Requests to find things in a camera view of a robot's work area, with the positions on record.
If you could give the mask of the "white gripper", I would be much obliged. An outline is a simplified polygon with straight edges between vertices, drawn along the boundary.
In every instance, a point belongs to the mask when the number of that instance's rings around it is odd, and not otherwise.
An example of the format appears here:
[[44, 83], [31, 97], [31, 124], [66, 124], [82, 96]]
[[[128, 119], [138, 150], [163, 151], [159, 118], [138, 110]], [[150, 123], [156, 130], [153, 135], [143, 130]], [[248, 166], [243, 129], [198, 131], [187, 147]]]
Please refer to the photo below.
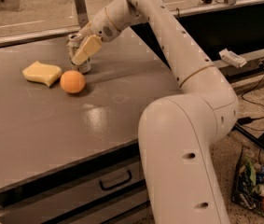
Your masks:
[[79, 48], [71, 58], [74, 65], [81, 65], [102, 47], [102, 40], [110, 42], [117, 38], [121, 31], [112, 23], [106, 9], [101, 9], [92, 18], [91, 24], [81, 28], [77, 35], [84, 37]]

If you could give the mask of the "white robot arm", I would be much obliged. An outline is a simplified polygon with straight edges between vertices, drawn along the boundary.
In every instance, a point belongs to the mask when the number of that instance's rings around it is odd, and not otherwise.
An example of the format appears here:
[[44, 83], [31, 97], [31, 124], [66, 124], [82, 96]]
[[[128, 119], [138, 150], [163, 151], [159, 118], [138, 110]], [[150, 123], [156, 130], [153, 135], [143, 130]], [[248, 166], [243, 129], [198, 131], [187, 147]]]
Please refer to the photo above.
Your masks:
[[163, 0], [114, 0], [78, 33], [72, 64], [146, 19], [181, 92], [151, 103], [138, 126], [138, 144], [155, 224], [230, 224], [210, 146], [237, 120], [234, 89]]

